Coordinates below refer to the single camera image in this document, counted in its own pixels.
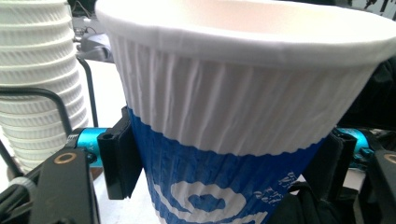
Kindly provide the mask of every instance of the white swirl logo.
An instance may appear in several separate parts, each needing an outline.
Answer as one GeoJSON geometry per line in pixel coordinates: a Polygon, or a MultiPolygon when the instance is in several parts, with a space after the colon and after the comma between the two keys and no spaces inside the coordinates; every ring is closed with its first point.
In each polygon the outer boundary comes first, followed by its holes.
{"type": "MultiPolygon", "coordinates": [[[[201,182],[187,183],[186,181],[181,181],[171,186],[171,194],[179,202],[180,206],[188,211],[184,212],[178,210],[169,203],[169,201],[163,196],[159,185],[154,185],[154,188],[160,195],[161,202],[167,207],[167,209],[178,218],[184,219],[188,222],[219,222],[223,219],[234,217],[239,214],[247,203],[242,194],[235,193],[230,188],[222,189],[214,184],[204,185],[201,182]],[[203,207],[197,205],[194,206],[191,202],[191,197],[202,198],[205,196],[209,196],[209,198],[216,200],[217,202],[223,202],[221,204],[222,206],[204,210],[203,207]]],[[[243,218],[236,218],[231,223],[240,224],[253,220],[255,220],[256,223],[262,223],[266,215],[267,212],[249,215],[243,218]]]]}

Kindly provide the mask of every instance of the black metal rod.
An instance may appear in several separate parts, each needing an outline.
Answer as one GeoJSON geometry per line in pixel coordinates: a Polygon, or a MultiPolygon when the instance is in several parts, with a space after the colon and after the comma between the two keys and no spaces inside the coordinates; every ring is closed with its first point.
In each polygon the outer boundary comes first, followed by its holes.
{"type": "Polygon", "coordinates": [[[22,171],[20,168],[15,164],[14,160],[12,160],[11,156],[9,155],[6,147],[3,145],[3,142],[0,140],[0,154],[3,158],[4,162],[8,166],[9,171],[15,176],[23,176],[22,171]]]}
{"type": "Polygon", "coordinates": [[[99,124],[98,124],[98,115],[96,112],[95,93],[93,91],[91,68],[84,59],[82,59],[78,56],[77,56],[77,59],[78,59],[79,63],[82,65],[82,67],[84,67],[85,75],[87,76],[88,93],[90,94],[93,127],[97,128],[97,127],[99,127],[99,124]]]}
{"type": "Polygon", "coordinates": [[[58,108],[59,116],[61,117],[62,125],[64,126],[64,132],[68,136],[73,130],[70,124],[69,117],[67,116],[66,107],[62,98],[54,93],[53,91],[44,90],[41,88],[34,87],[23,87],[23,88],[2,88],[0,89],[0,95],[7,96],[26,96],[26,95],[37,95],[47,97],[56,104],[58,108]]]}

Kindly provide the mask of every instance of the stacked white cup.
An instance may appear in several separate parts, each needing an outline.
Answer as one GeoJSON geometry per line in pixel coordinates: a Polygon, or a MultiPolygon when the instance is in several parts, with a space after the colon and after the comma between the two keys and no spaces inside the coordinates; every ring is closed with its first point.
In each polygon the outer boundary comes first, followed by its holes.
{"type": "MultiPolygon", "coordinates": [[[[0,89],[58,94],[72,129],[88,124],[66,0],[0,0],[0,89]]],[[[0,95],[0,126],[24,171],[64,146],[56,107],[41,96],[0,95]]]]}

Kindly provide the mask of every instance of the ribbed paper cup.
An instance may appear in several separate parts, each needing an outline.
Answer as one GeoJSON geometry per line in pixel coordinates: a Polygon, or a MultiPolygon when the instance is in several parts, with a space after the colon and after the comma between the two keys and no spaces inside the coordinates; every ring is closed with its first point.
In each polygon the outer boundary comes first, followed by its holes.
{"type": "Polygon", "coordinates": [[[265,223],[396,53],[394,21],[339,7],[100,0],[96,13],[167,223],[265,223]]]}

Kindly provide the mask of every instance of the blue and white paper cup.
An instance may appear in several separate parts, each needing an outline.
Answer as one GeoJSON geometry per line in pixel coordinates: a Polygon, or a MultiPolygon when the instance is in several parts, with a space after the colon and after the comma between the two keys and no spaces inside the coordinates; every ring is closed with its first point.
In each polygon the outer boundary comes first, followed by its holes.
{"type": "Polygon", "coordinates": [[[96,13],[163,223],[265,223],[396,50],[393,21],[338,7],[125,4],[96,13]]]}

